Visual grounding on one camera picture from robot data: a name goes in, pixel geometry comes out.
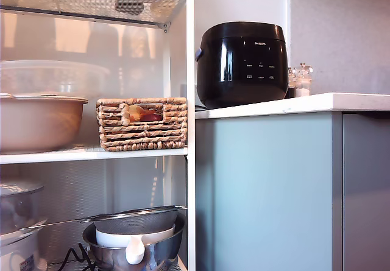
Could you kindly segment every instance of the white countertop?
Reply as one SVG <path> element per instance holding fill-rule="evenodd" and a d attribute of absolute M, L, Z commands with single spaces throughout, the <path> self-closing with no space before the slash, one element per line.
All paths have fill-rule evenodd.
<path fill-rule="evenodd" d="M 318 111 L 390 111 L 390 95 L 324 93 L 293 99 L 198 111 L 196 119 L 235 118 L 272 114 L 312 113 Z"/>

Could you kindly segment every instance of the kitchen counter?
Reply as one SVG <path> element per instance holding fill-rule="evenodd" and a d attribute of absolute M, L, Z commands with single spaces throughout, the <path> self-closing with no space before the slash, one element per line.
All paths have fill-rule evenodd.
<path fill-rule="evenodd" d="M 327 93 L 196 113 L 197 266 L 390 270 L 389 112 Z"/>
<path fill-rule="evenodd" d="M 324 93 L 294 99 L 198 111 L 195 116 L 196 119 L 217 119 L 318 111 L 390 111 L 390 95 Z"/>

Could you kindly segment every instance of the wicker basket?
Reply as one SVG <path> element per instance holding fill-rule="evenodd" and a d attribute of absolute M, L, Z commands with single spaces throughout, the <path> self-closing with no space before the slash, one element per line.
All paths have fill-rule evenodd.
<path fill-rule="evenodd" d="M 101 147 L 106 151 L 182 148 L 187 139 L 184 97 L 161 99 L 99 99 L 96 116 Z M 154 110 L 162 121 L 130 122 L 129 105 Z"/>

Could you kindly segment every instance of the mesh strainer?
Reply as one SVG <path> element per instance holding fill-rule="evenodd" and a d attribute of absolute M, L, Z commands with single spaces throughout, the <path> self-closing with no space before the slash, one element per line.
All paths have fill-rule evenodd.
<path fill-rule="evenodd" d="M 184 206 L 160 206 L 153 208 L 134 209 L 114 214 L 77 218 L 67 221 L 47 223 L 39 226 L 21 228 L 29 231 L 35 228 L 48 227 L 68 222 L 94 222 L 97 230 L 109 234 L 146 234 L 158 233 L 170 229 L 177 217 L 177 211 L 187 209 Z"/>
<path fill-rule="evenodd" d="M 177 217 L 176 206 L 161 206 L 146 209 L 135 209 L 115 215 L 118 218 L 94 221 L 97 230 L 110 234 L 145 234 L 159 233 L 170 229 Z M 137 216 L 121 218 L 131 213 Z"/>

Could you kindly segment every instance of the large beige bowl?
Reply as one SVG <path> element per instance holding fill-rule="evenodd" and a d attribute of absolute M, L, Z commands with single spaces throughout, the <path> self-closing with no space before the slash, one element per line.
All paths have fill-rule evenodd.
<path fill-rule="evenodd" d="M 1 94 L 1 153 L 50 151 L 69 144 L 87 103 L 79 97 Z"/>

